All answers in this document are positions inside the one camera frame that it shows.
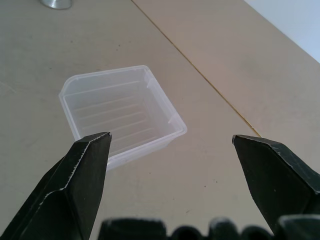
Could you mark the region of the clear square plastic container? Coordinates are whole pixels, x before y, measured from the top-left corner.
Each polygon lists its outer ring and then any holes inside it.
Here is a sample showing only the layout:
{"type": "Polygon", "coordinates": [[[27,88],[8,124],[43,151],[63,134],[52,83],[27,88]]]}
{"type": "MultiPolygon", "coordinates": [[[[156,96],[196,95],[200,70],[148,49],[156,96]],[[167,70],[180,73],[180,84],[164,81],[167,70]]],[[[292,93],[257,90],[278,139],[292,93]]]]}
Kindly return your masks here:
{"type": "Polygon", "coordinates": [[[163,149],[188,130],[145,65],[72,76],[59,100],[75,140],[111,133],[108,170],[163,149]]]}

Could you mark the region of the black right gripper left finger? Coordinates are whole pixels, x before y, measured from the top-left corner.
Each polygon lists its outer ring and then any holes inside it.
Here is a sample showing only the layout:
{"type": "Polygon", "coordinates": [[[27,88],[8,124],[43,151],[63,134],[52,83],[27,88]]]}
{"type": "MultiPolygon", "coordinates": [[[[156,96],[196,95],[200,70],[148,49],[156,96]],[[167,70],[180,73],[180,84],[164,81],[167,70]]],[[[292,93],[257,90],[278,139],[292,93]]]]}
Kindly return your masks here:
{"type": "Polygon", "coordinates": [[[112,135],[73,143],[48,170],[0,240],[89,240],[101,203],[112,135]]]}

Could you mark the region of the silver metal cylinder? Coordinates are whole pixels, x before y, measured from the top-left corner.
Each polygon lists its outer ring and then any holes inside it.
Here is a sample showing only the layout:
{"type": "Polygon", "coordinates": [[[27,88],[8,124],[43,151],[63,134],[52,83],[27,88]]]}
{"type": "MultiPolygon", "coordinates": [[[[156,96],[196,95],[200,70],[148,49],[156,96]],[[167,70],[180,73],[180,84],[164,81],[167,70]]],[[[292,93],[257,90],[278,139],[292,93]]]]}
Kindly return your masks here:
{"type": "Polygon", "coordinates": [[[72,6],[72,0],[40,0],[40,2],[51,9],[66,10],[72,6]]]}

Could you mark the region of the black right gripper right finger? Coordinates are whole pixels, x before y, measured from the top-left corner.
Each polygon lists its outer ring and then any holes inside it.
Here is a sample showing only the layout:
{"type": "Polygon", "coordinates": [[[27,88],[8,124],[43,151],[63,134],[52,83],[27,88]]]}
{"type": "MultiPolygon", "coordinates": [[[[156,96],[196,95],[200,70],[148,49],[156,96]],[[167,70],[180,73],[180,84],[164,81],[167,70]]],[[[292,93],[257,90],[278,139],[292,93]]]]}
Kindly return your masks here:
{"type": "Polygon", "coordinates": [[[320,174],[280,142],[237,134],[232,144],[275,240],[320,240],[320,174]]]}

